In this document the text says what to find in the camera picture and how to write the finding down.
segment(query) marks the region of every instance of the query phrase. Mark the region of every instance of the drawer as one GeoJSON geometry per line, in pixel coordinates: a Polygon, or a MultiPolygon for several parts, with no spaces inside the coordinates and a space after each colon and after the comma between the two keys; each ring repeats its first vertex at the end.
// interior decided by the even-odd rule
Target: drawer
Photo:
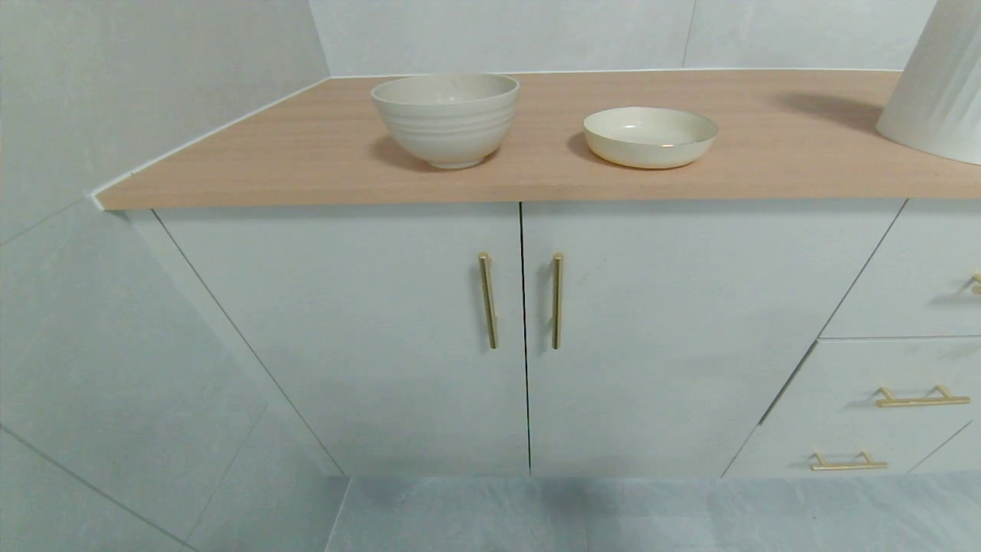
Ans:
{"type": "Polygon", "coordinates": [[[981,201],[911,199],[821,337],[981,335],[981,201]]]}
{"type": "Polygon", "coordinates": [[[769,415],[753,431],[727,477],[834,477],[913,469],[978,413],[981,338],[819,341],[769,415]],[[897,399],[941,397],[943,385],[970,404],[877,404],[887,388],[897,399]],[[861,463],[867,451],[883,469],[812,470],[861,463]]]}
{"type": "Polygon", "coordinates": [[[981,419],[964,427],[913,471],[965,471],[981,469],[981,419]]]}

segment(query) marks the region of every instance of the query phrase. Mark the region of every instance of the ceramic bowl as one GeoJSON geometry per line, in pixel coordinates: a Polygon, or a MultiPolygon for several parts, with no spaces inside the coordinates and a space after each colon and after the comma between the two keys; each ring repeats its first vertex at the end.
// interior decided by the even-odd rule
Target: ceramic bowl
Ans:
{"type": "Polygon", "coordinates": [[[391,137],[441,169],[462,169],[499,146],[520,85],[504,75],[429,75],[375,86],[371,97],[391,137]]]}
{"type": "Polygon", "coordinates": [[[671,169],[694,163],[712,146],[719,127],[696,113],[658,107],[619,107],[583,121],[586,143],[611,163],[671,169]]]}

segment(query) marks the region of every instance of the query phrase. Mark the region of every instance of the drawer handle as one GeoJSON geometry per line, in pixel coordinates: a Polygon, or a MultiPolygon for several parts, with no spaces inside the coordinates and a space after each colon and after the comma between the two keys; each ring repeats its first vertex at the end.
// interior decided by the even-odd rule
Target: drawer handle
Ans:
{"type": "Polygon", "coordinates": [[[562,262],[565,255],[556,253],[552,258],[552,348],[562,344],[562,262]]]}
{"type": "Polygon", "coordinates": [[[484,310],[488,314],[488,337],[490,348],[497,349],[497,311],[493,307],[493,289],[491,288],[491,256],[486,253],[477,255],[481,261],[481,283],[484,285],[484,310]]]}
{"type": "Polygon", "coordinates": [[[861,452],[861,456],[865,459],[865,462],[833,464],[825,461],[824,455],[816,452],[814,453],[814,458],[817,459],[817,464],[811,464],[810,468],[814,471],[846,471],[849,469],[885,469],[889,467],[889,463],[872,460],[872,457],[865,451],[861,452]]]}
{"type": "Polygon", "coordinates": [[[886,396],[885,399],[879,399],[875,402],[875,405],[880,408],[889,407],[939,407],[943,405],[969,405],[971,404],[970,397],[955,397],[951,395],[951,392],[947,390],[947,387],[943,385],[938,385],[933,388],[935,391],[939,392],[942,397],[920,397],[918,399],[897,399],[893,392],[889,390],[888,387],[880,387],[879,393],[886,396]]]}

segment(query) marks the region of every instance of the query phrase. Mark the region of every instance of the white cylinder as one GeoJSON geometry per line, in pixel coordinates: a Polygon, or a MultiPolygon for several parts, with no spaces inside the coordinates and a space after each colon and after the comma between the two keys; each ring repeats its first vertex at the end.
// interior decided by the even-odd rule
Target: white cylinder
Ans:
{"type": "Polygon", "coordinates": [[[981,2],[937,2],[877,128],[903,145],[981,165],[981,2]]]}

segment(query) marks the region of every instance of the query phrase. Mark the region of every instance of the white cabinet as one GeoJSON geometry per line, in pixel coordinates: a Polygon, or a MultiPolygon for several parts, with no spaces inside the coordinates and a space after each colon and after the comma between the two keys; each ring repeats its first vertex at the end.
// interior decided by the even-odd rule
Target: white cabinet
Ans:
{"type": "Polygon", "coordinates": [[[901,204],[525,203],[532,473],[721,475],[901,204]]]}
{"type": "MultiPolygon", "coordinates": [[[[979,338],[821,340],[726,476],[907,472],[978,412],[978,366],[979,338]],[[954,399],[967,397],[974,403],[945,399],[938,385],[954,399]],[[880,401],[888,399],[883,388],[896,398],[895,406],[880,406],[880,401]],[[909,401],[923,398],[931,401],[926,406],[909,401]],[[827,463],[861,465],[865,462],[862,451],[885,465],[879,469],[810,468],[818,464],[816,453],[827,463]]],[[[966,457],[955,456],[967,462],[966,457]]]]}
{"type": "Polygon", "coordinates": [[[981,201],[911,199],[823,337],[981,335],[981,201]]]}
{"type": "Polygon", "coordinates": [[[981,416],[930,455],[914,472],[981,469],[981,416]]]}
{"type": "Polygon", "coordinates": [[[528,474],[517,203],[158,214],[345,473],[528,474]]]}

